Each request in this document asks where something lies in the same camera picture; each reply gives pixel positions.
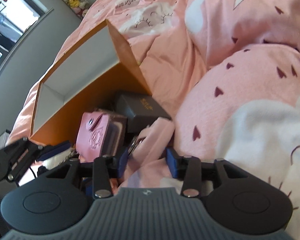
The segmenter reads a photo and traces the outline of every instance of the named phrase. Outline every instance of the window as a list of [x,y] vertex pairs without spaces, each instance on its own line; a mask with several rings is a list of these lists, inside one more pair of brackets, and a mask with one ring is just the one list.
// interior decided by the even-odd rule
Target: window
[[43,14],[32,0],[0,0],[0,65],[27,28]]

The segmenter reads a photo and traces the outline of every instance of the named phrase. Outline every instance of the orange shoebox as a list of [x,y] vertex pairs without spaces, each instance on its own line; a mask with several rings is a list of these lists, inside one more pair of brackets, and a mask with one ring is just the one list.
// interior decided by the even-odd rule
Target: orange shoebox
[[75,143],[83,113],[107,105],[118,90],[151,95],[129,43],[105,20],[40,81],[30,138],[42,144]]

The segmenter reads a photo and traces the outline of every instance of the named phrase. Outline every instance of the bed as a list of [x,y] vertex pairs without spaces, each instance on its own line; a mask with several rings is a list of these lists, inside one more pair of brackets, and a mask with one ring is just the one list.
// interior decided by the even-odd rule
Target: bed
[[[66,39],[55,62],[79,39],[108,19],[128,40],[153,97],[174,117],[206,67],[186,31],[187,0],[97,0]],[[37,82],[29,91],[9,142],[29,137]]]

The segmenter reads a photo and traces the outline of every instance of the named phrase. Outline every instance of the dark gray jewelry box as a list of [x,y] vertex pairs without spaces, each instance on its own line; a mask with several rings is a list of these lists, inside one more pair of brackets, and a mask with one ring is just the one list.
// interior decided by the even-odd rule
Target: dark gray jewelry box
[[138,93],[119,91],[115,97],[114,110],[128,118],[128,133],[141,132],[148,125],[152,125],[158,117],[171,120],[167,112],[151,96]]

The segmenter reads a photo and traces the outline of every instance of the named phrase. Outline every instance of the ribbed rubber pad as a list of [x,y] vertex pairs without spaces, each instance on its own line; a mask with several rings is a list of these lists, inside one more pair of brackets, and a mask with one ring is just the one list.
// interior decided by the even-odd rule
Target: ribbed rubber pad
[[174,188],[122,188],[118,195],[95,200],[76,225],[46,236],[11,230],[3,240],[292,240],[283,230],[264,236],[235,233],[216,223],[198,199]]

